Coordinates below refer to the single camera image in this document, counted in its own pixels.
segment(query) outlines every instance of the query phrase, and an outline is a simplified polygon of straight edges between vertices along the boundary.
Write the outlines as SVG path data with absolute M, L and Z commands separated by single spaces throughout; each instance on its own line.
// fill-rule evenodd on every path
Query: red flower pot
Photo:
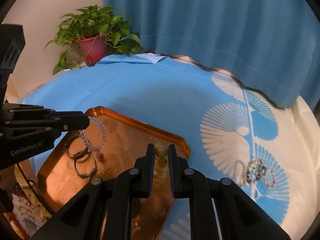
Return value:
M 87 64 L 97 63 L 107 55 L 107 46 L 104 43 L 105 35 L 77 41 Z

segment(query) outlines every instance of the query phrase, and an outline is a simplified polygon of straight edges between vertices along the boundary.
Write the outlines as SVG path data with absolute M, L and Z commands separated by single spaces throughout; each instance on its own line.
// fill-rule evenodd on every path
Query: robotic arm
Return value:
M 0 170 L 53 149 L 61 132 L 82 130 L 82 112 L 56 112 L 43 106 L 4 103 L 9 75 L 25 46 L 21 25 L 0 25 Z M 11 194 L 0 189 L 0 212 L 13 210 Z

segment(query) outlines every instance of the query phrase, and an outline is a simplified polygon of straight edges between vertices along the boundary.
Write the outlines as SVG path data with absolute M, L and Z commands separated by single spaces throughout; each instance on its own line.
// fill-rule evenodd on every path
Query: screw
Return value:
M 195 173 L 195 171 L 193 169 L 187 168 L 184 170 L 184 173 L 187 175 L 192 175 L 193 173 Z
M 131 175 L 136 175 L 136 174 L 139 173 L 139 170 L 136 169 L 136 168 L 132 168 L 132 169 L 129 170 L 129 173 L 130 173 Z
M 93 185 L 99 185 L 99 184 L 101 183 L 101 179 L 100 179 L 100 178 L 93 178 L 93 179 L 91 180 L 91 183 L 92 183 Z
M 228 178 L 223 178 L 222 180 L 221 180 L 221 182 L 222 182 L 222 184 L 224 184 L 224 185 L 230 185 L 231 184 L 231 179 L 228 179 Z

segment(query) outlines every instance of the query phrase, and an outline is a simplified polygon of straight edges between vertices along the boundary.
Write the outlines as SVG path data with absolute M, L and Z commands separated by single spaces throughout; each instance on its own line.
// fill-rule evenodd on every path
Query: white wall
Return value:
M 96 5 L 102 6 L 103 0 L 17 0 L 10 9 L 4 23 L 21 24 L 26 46 L 8 82 L 7 98 L 14 102 L 31 89 L 41 85 L 52 76 L 52 70 L 65 50 L 50 44 L 65 13 L 75 9 Z

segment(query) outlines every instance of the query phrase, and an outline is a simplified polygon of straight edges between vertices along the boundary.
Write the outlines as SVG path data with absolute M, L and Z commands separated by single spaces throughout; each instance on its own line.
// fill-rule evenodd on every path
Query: fan pattern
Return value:
M 211 79 L 238 103 L 218 105 L 204 114 L 200 124 L 203 147 L 213 165 L 238 184 L 242 167 L 251 158 L 260 158 L 268 169 L 265 179 L 243 190 L 281 224 L 290 201 L 288 179 L 273 155 L 256 142 L 257 138 L 273 141 L 278 137 L 277 120 L 266 102 L 232 78 L 213 73 Z

